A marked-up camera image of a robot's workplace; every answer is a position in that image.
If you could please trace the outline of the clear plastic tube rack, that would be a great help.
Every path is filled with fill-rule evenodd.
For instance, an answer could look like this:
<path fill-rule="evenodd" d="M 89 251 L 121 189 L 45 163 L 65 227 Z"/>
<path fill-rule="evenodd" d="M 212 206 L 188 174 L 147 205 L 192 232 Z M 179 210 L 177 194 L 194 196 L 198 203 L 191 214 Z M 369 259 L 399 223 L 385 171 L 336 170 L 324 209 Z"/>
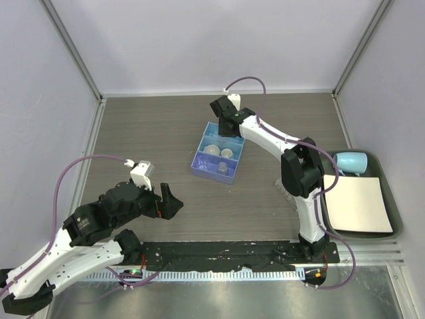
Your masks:
<path fill-rule="evenodd" d="M 294 196 L 286 190 L 281 179 L 276 180 L 275 186 L 280 191 L 280 193 L 284 196 L 284 199 L 288 202 L 288 204 L 291 206 L 291 208 L 294 211 L 297 211 L 298 209 L 297 209 L 297 205 L 296 205 L 296 201 L 294 199 Z"/>

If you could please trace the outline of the small white crucible cup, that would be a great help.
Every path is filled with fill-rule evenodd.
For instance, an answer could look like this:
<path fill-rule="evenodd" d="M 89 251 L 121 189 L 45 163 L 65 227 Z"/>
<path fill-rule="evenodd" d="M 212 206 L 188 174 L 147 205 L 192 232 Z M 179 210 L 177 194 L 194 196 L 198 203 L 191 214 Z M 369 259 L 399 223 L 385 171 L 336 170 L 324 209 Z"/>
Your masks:
<path fill-rule="evenodd" d="M 221 150 L 220 154 L 224 158 L 231 158 L 233 156 L 233 152 L 229 148 L 225 148 L 225 149 Z"/>

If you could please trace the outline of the purple-blue plastic bin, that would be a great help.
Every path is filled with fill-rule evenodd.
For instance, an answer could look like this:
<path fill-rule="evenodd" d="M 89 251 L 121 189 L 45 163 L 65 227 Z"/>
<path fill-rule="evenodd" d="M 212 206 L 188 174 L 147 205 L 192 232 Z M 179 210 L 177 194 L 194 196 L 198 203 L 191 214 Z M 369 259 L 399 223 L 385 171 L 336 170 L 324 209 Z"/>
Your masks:
<path fill-rule="evenodd" d="M 209 158 L 210 165 L 209 165 L 209 171 L 203 171 L 194 168 L 194 162 L 199 156 L 206 156 Z M 220 162 L 226 162 L 228 164 L 228 175 L 221 175 L 217 173 L 217 165 Z M 195 156 L 193 158 L 192 164 L 191 164 L 191 171 L 192 174 L 197 177 L 202 177 L 205 179 L 211 179 L 214 181 L 218 181 L 221 183 L 233 185 L 234 179 L 236 175 L 236 170 L 238 167 L 238 161 L 228 158 L 223 158 L 220 156 L 211 155 L 208 153 L 196 151 Z"/>

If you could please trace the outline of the small glass bottle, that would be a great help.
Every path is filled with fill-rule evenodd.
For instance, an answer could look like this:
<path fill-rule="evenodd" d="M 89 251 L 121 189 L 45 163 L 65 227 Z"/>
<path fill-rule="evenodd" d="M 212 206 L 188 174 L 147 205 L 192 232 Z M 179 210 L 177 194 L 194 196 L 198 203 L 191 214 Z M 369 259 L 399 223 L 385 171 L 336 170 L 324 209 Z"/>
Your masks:
<path fill-rule="evenodd" d="M 218 163 L 217 173 L 221 175 L 228 175 L 228 164 L 224 161 Z"/>

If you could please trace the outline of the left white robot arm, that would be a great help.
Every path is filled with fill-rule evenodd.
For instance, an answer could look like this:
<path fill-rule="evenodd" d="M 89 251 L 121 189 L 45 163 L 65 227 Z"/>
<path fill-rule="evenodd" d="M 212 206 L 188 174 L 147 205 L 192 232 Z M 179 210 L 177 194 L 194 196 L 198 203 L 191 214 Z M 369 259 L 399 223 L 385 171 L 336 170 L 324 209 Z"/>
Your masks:
<path fill-rule="evenodd" d="M 54 296 L 76 281 L 114 265 L 134 265 L 142 244 L 136 234 L 112 231 L 140 216 L 172 219 L 183 202 L 161 184 L 161 195 L 121 182 L 93 203 L 78 207 L 64 222 L 51 245 L 23 265 L 1 270 L 3 310 L 7 314 L 32 315 L 48 306 Z"/>

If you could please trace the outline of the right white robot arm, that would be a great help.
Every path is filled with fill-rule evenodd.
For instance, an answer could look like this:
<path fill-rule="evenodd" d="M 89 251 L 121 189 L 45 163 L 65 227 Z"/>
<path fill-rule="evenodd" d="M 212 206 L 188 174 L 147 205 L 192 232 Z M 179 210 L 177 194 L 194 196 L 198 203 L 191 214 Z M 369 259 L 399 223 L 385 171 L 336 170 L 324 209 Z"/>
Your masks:
<path fill-rule="evenodd" d="M 300 255 L 309 263 L 317 261 L 324 254 L 329 235 L 320 201 L 324 168 L 315 142 L 270 126 L 254 111 L 241 108 L 237 94 L 221 96 L 210 107 L 218 118 L 220 136 L 254 142 L 279 160 L 282 185 L 293 196 L 299 216 Z"/>

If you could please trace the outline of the glass beaker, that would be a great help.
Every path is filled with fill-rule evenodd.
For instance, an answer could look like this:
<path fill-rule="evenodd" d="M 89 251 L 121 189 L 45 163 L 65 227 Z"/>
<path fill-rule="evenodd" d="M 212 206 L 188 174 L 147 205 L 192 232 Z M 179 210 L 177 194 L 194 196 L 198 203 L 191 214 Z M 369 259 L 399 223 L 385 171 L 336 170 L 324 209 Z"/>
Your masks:
<path fill-rule="evenodd" d="M 199 156 L 194 162 L 194 168 L 203 171 L 209 171 L 209 165 L 210 161 L 209 158 L 206 156 Z"/>

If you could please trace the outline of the white ceramic bowl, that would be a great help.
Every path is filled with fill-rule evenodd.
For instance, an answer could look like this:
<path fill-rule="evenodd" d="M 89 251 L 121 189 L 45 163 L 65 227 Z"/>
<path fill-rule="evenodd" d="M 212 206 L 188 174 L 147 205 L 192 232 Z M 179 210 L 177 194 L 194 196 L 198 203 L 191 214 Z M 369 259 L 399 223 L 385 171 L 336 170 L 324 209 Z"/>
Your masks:
<path fill-rule="evenodd" d="M 214 144 L 210 144 L 204 147 L 203 152 L 208 153 L 208 154 L 212 154 L 215 156 L 219 156 L 220 155 L 220 148 L 217 145 Z"/>

